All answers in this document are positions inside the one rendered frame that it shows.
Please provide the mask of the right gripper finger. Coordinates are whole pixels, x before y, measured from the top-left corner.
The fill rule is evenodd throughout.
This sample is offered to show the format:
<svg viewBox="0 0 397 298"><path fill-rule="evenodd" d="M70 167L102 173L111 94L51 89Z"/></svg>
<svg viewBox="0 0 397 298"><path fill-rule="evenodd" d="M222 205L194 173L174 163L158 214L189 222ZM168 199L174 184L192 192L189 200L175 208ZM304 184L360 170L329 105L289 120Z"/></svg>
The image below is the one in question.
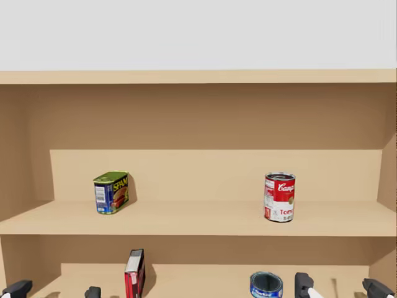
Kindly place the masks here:
<svg viewBox="0 0 397 298"><path fill-rule="evenodd" d="M365 278L362 284L367 298L395 298L395 293L376 279Z"/></svg>
<svg viewBox="0 0 397 298"><path fill-rule="evenodd" d="M307 273L295 274L295 298L323 298L314 289L314 281Z"/></svg>

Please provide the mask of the red and white can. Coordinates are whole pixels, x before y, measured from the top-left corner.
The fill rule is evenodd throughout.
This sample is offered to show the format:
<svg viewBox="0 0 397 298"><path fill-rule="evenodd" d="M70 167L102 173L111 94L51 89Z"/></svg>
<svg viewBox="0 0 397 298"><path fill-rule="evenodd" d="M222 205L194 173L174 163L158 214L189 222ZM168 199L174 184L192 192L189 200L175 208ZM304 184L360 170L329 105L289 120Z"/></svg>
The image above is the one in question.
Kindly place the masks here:
<svg viewBox="0 0 397 298"><path fill-rule="evenodd" d="M279 223L293 220L295 208L295 181L293 174L271 172L265 176L264 217Z"/></svg>

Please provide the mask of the red and white carton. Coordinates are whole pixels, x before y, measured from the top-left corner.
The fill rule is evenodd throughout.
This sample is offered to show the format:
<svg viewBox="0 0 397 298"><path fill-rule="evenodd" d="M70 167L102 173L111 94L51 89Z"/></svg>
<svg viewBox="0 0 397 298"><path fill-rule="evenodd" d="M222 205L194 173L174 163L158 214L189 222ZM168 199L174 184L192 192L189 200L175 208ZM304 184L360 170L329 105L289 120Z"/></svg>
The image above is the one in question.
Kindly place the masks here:
<svg viewBox="0 0 397 298"><path fill-rule="evenodd" d="M142 298L146 278L144 249L130 252L124 271L124 278L126 297Z"/></svg>

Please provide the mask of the blue flat can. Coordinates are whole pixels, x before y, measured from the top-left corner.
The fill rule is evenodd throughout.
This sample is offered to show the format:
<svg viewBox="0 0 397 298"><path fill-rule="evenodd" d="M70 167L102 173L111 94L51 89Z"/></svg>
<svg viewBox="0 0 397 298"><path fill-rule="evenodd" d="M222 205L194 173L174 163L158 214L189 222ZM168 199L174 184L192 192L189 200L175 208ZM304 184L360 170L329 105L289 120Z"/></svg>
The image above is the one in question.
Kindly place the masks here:
<svg viewBox="0 0 397 298"><path fill-rule="evenodd" d="M250 277L250 293L254 298L282 298L283 281L274 273L258 271Z"/></svg>

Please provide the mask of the green and blue rectangular can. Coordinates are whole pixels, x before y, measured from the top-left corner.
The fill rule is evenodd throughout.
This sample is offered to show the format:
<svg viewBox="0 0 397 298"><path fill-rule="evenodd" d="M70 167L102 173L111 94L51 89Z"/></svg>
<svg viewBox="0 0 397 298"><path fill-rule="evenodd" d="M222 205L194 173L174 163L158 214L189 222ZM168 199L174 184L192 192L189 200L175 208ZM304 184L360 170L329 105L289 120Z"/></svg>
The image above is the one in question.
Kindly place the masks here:
<svg viewBox="0 0 397 298"><path fill-rule="evenodd" d="M129 201L128 172L108 171L96 177L93 183L99 214L117 213Z"/></svg>

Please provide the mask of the pale wooden shelf unit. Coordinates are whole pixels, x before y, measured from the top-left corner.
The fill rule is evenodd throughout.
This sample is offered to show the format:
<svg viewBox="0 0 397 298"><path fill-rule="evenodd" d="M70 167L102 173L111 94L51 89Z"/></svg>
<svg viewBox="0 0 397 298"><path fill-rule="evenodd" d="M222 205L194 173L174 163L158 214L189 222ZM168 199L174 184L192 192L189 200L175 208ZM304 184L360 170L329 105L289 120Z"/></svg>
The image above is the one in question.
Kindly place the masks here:
<svg viewBox="0 0 397 298"><path fill-rule="evenodd" d="M0 290L125 298L145 250L145 298L249 298L272 271L293 295L395 289L394 69L0 71ZM128 172L99 214L93 180ZM264 217L265 176L295 175L293 220Z"/></svg>

